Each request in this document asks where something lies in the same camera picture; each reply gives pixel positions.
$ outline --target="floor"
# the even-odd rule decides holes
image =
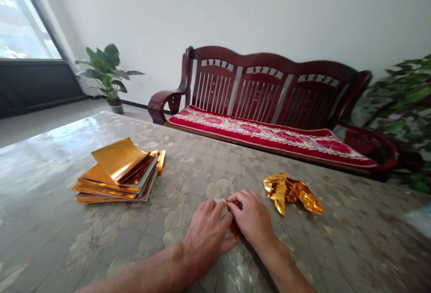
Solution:
[[[84,100],[0,120],[0,148],[84,119],[101,111],[110,111],[106,100]],[[146,109],[130,105],[124,105],[124,116],[152,122]]]

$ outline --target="baseboard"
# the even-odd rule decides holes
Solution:
[[[89,96],[89,95],[85,95],[88,99],[92,99],[92,100],[97,100],[97,99],[106,99],[106,96]],[[147,109],[148,110],[148,106],[147,105],[143,105],[143,104],[138,104],[136,102],[132,102],[132,101],[127,101],[127,100],[123,100],[123,103],[125,105],[131,105],[133,107],[138,107],[138,108],[142,108],[142,109]],[[172,116],[172,113],[169,110],[163,110],[164,114],[168,114],[170,116]]]
[[[89,95],[85,95],[88,99],[91,99],[91,100],[97,100],[97,99],[106,99],[106,97],[105,96],[102,96],[102,95],[97,95],[97,96],[89,96]]]
[[[125,105],[131,105],[133,107],[138,107],[138,108],[142,108],[142,109],[147,109],[148,110],[148,106],[147,105],[138,104],[136,102],[127,101],[127,100],[123,100],[123,103]],[[171,112],[169,110],[163,110],[163,113],[172,116],[172,114],[171,114]]]

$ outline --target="wall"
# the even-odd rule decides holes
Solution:
[[[431,0],[48,0],[72,52],[114,42],[121,67],[140,70],[123,99],[147,104],[177,88],[189,46],[335,60],[381,77],[431,53]]]

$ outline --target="floral cushion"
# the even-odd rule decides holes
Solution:
[[[211,113],[188,106],[169,118],[172,125],[252,144],[254,146],[361,168],[376,167],[329,129],[301,130]]]

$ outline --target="potted plant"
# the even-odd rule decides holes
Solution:
[[[364,127],[380,131],[419,151],[425,163],[400,168],[393,176],[413,190],[429,192],[431,183],[431,54],[386,70],[388,77],[368,89],[370,117]]]
[[[97,88],[103,92],[108,100],[111,110],[116,114],[123,114],[123,102],[118,97],[118,92],[127,93],[122,79],[130,80],[130,75],[143,75],[139,71],[123,71],[118,70],[117,66],[120,64],[119,52],[115,44],[109,44],[102,52],[96,49],[94,52],[91,48],[86,47],[89,58],[82,61],[75,61],[75,64],[87,64],[92,69],[86,69],[76,74],[76,78],[80,77],[92,78],[99,84]]]

